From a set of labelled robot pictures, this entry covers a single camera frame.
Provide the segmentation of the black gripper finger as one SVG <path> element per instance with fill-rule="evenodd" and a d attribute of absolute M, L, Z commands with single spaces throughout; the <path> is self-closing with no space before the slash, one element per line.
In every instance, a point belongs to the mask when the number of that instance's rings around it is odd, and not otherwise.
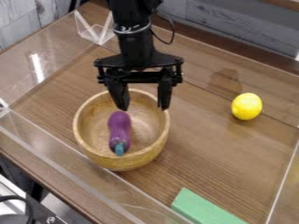
<path fill-rule="evenodd" d="M 107 83 L 107 90 L 116 107 L 123 111 L 127 111 L 129 106 L 129 92 L 127 84 L 112 80 Z"/>
<path fill-rule="evenodd" d="M 172 87 L 172 79 L 169 77 L 163 77 L 157 85 L 157 107 L 161 110 L 167 110 L 169 108 Z"/>

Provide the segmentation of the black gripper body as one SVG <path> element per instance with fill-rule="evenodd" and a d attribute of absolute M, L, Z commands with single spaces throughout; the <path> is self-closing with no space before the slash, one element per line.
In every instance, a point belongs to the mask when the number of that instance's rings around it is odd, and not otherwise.
<path fill-rule="evenodd" d="M 120 54 L 96 59 L 97 82 L 109 83 L 160 83 L 163 80 L 176 86 L 183 82 L 183 58 L 155 49 L 153 33 L 117 35 Z"/>

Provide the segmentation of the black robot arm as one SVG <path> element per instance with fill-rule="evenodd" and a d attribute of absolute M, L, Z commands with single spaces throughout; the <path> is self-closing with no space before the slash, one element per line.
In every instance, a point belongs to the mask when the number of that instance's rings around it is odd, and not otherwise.
<path fill-rule="evenodd" d="M 163 0 L 107 0 L 113 18 L 113 33 L 120 54 L 96 59 L 97 83 L 107 87 L 116 107 L 124 111 L 129 106 L 129 83 L 157 84 L 157 107 L 171 105 L 173 87 L 183 82 L 183 58 L 159 52 L 153 38 L 163 41 L 152 30 L 151 15 Z"/>

